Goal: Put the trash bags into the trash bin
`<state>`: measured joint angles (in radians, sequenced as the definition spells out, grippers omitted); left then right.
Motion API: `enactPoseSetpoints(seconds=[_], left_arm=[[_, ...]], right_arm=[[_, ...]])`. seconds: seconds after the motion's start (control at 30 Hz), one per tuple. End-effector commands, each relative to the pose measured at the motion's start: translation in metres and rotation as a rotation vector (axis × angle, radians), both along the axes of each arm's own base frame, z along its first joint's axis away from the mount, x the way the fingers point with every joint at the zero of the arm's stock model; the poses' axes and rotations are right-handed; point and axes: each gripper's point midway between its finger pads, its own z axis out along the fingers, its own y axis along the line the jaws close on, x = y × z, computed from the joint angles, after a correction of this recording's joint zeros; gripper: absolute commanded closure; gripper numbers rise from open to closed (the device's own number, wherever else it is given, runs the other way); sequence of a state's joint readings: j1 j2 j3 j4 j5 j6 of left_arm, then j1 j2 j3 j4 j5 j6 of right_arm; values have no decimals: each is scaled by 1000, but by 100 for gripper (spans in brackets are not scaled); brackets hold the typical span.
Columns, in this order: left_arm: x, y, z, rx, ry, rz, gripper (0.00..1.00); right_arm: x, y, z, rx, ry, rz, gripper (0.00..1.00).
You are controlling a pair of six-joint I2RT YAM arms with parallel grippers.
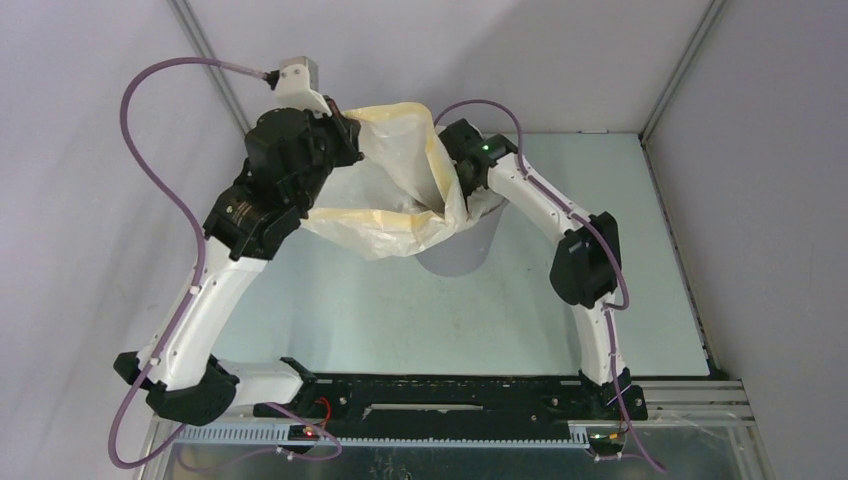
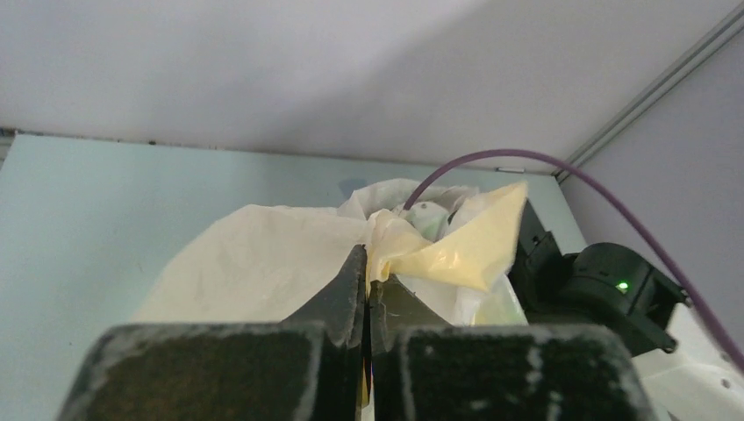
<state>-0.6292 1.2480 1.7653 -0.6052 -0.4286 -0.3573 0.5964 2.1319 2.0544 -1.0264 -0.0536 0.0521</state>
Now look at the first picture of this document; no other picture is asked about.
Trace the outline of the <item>translucent cream trash bag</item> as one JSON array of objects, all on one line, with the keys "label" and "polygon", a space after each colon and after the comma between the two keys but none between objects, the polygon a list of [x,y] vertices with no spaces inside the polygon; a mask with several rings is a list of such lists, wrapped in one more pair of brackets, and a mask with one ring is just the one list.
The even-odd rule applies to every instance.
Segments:
[{"label": "translucent cream trash bag", "polygon": [[430,110],[404,102],[345,111],[362,160],[336,167],[302,228],[367,260],[409,257],[475,226],[502,196],[464,195]]}]

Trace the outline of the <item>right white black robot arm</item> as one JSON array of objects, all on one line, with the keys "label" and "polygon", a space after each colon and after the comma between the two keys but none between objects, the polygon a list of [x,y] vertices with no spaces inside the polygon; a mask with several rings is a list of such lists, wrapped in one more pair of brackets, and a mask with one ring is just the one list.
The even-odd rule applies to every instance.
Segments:
[{"label": "right white black robot arm", "polygon": [[467,120],[440,129],[465,197],[492,192],[529,218],[554,244],[549,282],[572,308],[580,342],[585,411],[606,418],[626,404],[631,375],[620,351],[615,315],[630,305],[618,222],[566,197],[526,159],[523,141],[483,136]]}]

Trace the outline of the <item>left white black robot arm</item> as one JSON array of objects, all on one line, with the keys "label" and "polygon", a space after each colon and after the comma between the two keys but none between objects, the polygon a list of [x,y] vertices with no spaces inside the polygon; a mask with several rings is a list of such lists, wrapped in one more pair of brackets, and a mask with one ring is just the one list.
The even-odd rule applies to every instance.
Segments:
[{"label": "left white black robot arm", "polygon": [[118,355],[114,369],[145,391],[159,417],[204,426],[235,407],[279,404],[304,416],[316,403],[314,375],[297,361],[243,363],[213,347],[241,296],[287,236],[308,218],[329,175],[364,157],[359,121],[336,110],[278,108],[245,136],[247,157],[202,225],[203,268],[189,280],[180,319],[140,351]]}]

